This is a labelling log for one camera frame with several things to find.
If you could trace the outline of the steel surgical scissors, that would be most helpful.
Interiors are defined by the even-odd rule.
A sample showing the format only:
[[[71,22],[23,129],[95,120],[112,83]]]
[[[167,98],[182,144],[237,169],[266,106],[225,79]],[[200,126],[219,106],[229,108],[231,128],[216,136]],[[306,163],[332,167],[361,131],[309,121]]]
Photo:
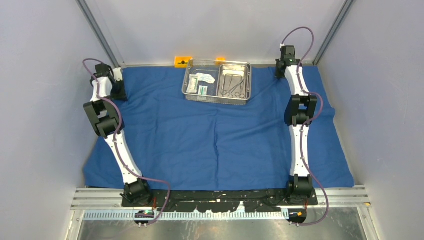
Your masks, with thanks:
[[[230,87],[232,85],[233,78],[234,78],[233,74],[224,75],[224,79],[222,81],[221,93],[220,93],[222,97],[228,94]]]

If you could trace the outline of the wire mesh instrument basket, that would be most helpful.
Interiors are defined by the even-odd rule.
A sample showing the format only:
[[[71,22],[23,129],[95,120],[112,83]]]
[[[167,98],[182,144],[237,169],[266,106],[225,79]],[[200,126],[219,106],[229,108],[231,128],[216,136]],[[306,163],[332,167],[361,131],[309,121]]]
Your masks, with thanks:
[[[248,62],[240,62],[240,61],[225,61],[223,64],[229,64],[234,62],[248,63]],[[219,77],[219,68],[223,64],[216,65],[215,60],[191,59],[188,62],[188,65],[186,67],[182,89],[181,89],[182,93],[185,96],[185,99],[189,101],[204,102],[204,103],[216,103],[216,104],[226,104],[226,105],[246,105],[249,100],[247,100],[247,102],[244,102],[244,101],[236,102],[235,100],[226,100],[226,99],[217,97],[216,93],[217,93],[217,85],[218,85],[218,77]],[[212,75],[215,78],[215,83],[208,84],[204,81],[198,81],[197,93],[186,93],[188,82],[189,82],[189,75],[196,75],[197,73]],[[198,95],[199,86],[208,86],[208,92],[206,96]]]

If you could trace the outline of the green white small packet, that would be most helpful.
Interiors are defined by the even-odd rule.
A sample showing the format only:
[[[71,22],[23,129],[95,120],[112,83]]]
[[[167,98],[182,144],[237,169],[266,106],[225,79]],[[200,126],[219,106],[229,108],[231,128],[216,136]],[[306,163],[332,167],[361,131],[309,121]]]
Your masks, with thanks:
[[[208,95],[208,86],[206,86],[206,85],[199,86],[198,95],[199,96],[207,96]]]

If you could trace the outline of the blue surgical drape cloth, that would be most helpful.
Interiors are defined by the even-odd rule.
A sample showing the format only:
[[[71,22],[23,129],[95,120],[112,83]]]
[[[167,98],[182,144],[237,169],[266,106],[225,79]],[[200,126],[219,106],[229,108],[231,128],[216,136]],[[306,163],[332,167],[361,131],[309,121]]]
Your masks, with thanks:
[[[128,101],[117,105],[133,159],[148,178],[172,190],[237,191],[285,188],[291,169],[291,136],[284,122],[290,99],[274,67],[252,69],[252,96],[246,105],[185,99],[185,69],[128,67],[123,70]],[[325,188],[351,188],[354,177],[336,132],[317,66],[303,75],[324,102],[308,136],[308,162]],[[115,157],[99,137],[83,167],[85,186],[123,189]]]

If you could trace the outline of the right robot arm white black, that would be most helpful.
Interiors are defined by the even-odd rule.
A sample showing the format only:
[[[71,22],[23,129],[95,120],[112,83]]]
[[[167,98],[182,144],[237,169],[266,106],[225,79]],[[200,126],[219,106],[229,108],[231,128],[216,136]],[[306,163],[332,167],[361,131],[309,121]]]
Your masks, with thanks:
[[[299,205],[313,195],[313,178],[308,166],[308,133],[318,99],[309,93],[301,60],[296,58],[293,45],[280,46],[275,76],[286,79],[291,94],[284,112],[284,123],[290,133],[292,159],[284,198],[291,205]]]

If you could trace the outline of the clear plastic packet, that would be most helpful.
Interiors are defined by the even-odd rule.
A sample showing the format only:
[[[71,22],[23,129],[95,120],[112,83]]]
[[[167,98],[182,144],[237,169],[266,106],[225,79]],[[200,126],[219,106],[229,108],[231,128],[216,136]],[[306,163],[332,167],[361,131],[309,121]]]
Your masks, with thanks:
[[[195,76],[197,77],[199,81],[206,82],[208,84],[214,84],[216,81],[212,75],[206,74],[206,73],[199,72]]]

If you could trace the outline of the white sterile pouch packet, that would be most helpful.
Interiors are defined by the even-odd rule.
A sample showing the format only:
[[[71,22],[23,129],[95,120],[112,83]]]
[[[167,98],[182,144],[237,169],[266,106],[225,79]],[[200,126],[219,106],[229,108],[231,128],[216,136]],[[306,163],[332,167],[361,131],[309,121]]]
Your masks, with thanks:
[[[190,74],[186,89],[187,94],[196,94],[198,92],[198,75]]]

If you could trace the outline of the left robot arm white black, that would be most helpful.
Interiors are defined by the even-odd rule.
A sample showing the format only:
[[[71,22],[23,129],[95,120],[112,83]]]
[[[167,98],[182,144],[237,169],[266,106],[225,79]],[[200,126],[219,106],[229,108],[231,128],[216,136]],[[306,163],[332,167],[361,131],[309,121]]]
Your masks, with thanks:
[[[110,147],[120,168],[123,179],[122,205],[148,207],[153,202],[153,193],[148,182],[142,178],[126,142],[124,121],[114,100],[127,101],[123,71],[120,67],[97,60],[90,84],[93,94],[83,105],[89,122],[97,134]]]

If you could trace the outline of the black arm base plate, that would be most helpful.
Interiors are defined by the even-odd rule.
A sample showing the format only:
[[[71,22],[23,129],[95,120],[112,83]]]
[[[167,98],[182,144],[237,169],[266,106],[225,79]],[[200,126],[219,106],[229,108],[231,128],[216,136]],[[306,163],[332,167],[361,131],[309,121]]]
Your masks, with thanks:
[[[155,207],[165,213],[234,213],[244,208],[248,213],[278,212],[282,206],[318,205],[316,192],[309,199],[304,197],[289,198],[285,188],[269,188],[240,191],[185,191],[151,190],[149,195],[133,197],[122,196],[122,206],[127,208]]]

